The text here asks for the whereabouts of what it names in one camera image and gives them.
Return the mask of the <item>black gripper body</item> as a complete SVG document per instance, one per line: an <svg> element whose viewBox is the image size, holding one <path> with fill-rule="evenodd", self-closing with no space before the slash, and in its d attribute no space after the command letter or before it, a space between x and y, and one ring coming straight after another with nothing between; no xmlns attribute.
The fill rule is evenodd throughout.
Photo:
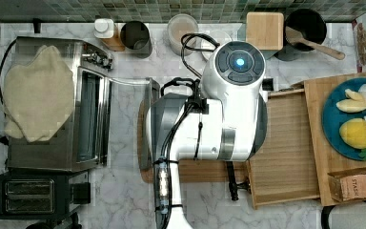
<svg viewBox="0 0 366 229"><path fill-rule="evenodd" d="M232 201L238 201L237 184L235 180L234 164L231 161L226 162L228 180L229 180L229 191Z"/></svg>

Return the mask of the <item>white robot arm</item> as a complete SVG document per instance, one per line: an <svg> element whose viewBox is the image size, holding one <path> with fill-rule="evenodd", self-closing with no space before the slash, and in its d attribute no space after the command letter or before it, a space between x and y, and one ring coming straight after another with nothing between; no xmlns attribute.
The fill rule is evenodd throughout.
<svg viewBox="0 0 366 229"><path fill-rule="evenodd" d="M201 78L188 85L190 95L163 94L149 108L156 229L191 229L182 206L180 160L246 161L263 144L265 64L255 46L228 42L212 53Z"/></svg>

